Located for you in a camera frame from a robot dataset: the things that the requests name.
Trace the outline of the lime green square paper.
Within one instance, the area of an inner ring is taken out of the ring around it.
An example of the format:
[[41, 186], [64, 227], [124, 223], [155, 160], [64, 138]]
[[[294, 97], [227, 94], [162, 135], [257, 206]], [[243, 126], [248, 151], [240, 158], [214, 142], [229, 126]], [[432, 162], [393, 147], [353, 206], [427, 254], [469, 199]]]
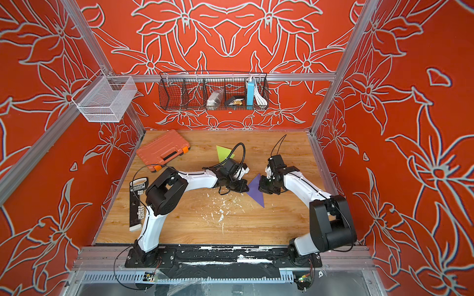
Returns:
[[232, 152], [231, 149], [225, 148], [222, 146], [216, 146], [217, 149], [217, 155], [218, 155], [218, 162], [224, 162], [228, 157], [233, 159], [235, 157], [234, 153]]

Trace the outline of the purple square paper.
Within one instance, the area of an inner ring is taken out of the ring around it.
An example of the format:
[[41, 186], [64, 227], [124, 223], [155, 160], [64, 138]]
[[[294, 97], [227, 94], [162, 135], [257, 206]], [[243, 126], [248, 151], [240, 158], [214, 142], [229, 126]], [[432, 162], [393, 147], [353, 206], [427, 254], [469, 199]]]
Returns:
[[259, 173], [249, 184], [249, 191], [247, 192], [247, 195], [252, 198], [254, 201], [256, 201], [262, 208], [265, 207], [264, 205], [264, 195], [263, 193], [259, 190], [259, 182], [261, 179], [261, 174]]

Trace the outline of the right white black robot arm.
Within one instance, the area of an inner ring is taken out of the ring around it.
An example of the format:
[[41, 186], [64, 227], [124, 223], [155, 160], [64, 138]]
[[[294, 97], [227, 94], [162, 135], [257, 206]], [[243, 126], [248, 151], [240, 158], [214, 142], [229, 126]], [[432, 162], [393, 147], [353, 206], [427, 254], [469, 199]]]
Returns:
[[355, 246], [357, 234], [345, 197], [322, 190], [299, 171], [262, 176], [259, 191], [292, 192], [309, 210], [309, 232], [291, 239], [288, 245], [286, 257], [293, 263], [328, 251], [349, 252]]

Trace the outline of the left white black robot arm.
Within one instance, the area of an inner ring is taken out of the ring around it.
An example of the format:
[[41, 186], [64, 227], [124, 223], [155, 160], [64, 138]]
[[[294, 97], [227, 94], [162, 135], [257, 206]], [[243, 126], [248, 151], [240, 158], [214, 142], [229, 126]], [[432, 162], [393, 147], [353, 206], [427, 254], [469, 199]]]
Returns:
[[127, 261], [131, 267], [149, 267], [158, 259], [160, 233], [165, 219], [180, 202], [185, 192], [196, 189], [225, 187], [229, 191], [248, 192], [249, 173], [247, 165], [238, 165], [228, 171], [225, 168], [209, 168], [203, 171], [179, 172], [174, 168], [165, 169], [146, 190], [146, 212], [144, 228], [134, 242], [135, 261]]

